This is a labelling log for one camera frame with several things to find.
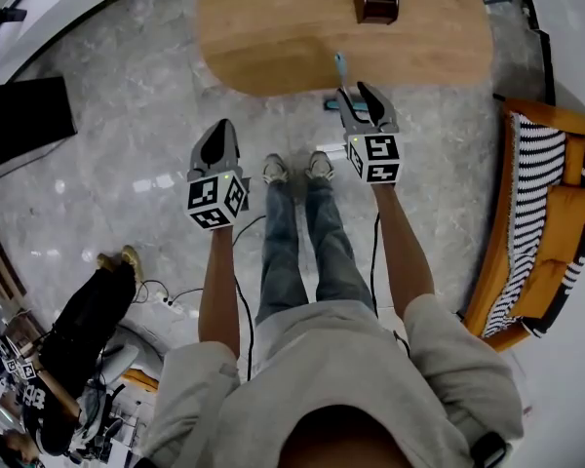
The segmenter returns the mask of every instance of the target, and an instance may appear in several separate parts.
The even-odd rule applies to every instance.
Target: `flower pot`
[[[390,24],[399,16],[398,0],[353,0],[358,23]]]

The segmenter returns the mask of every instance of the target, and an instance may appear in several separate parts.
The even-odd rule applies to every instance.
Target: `coffee table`
[[[353,0],[198,0],[198,41],[225,85],[257,97],[347,83],[468,85],[492,59],[482,0],[401,0],[399,18],[357,24]]]

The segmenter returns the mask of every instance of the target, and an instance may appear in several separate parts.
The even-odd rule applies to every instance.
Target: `tan shoe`
[[[106,256],[104,253],[100,253],[97,256],[96,262],[97,262],[98,269],[106,269],[110,272],[113,272],[117,268],[117,267],[115,267],[115,265],[111,261],[111,259],[108,256]]]
[[[137,250],[130,245],[126,245],[121,249],[121,259],[133,267],[135,270],[135,281],[137,284],[141,284],[143,282],[143,268],[140,265]]]

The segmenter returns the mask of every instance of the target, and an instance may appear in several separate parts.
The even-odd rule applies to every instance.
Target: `black and white striped throw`
[[[548,187],[564,173],[566,134],[512,113],[514,154],[507,252],[509,278],[487,315],[484,337],[510,326],[507,317],[533,266],[546,222]]]

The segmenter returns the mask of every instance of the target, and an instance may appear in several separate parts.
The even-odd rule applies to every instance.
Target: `blue jeans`
[[[309,180],[305,212],[319,269],[316,300],[360,300],[374,312],[371,292],[355,266],[353,249],[333,200],[332,185],[326,179]],[[299,272],[298,254],[293,196],[286,183],[273,182],[269,184],[266,196],[257,325],[277,312],[308,303]]]

